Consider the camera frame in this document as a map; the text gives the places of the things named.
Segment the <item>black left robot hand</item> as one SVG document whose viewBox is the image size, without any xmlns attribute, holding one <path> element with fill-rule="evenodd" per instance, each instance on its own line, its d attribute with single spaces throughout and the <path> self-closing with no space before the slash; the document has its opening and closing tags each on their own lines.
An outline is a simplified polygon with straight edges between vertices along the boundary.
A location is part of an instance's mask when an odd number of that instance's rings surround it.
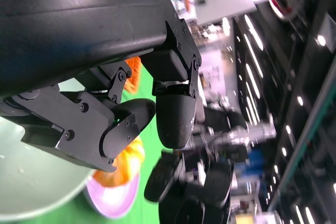
<svg viewBox="0 0 336 224">
<path fill-rule="evenodd" d="M 1 116 L 78 165 L 113 172 L 152 119 L 184 148 L 201 63 L 171 0 L 1 0 Z"/>
</svg>

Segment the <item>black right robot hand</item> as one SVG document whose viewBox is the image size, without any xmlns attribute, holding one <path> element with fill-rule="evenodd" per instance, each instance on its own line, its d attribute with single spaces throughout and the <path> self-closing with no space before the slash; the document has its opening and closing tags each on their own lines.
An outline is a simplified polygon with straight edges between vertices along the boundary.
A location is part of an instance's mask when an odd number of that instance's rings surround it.
<svg viewBox="0 0 336 224">
<path fill-rule="evenodd" d="M 234 165 L 211 160 L 204 183 L 186 172 L 184 154 L 162 152 L 144 197 L 159 205 L 160 223 L 228 223 Z"/>
</svg>

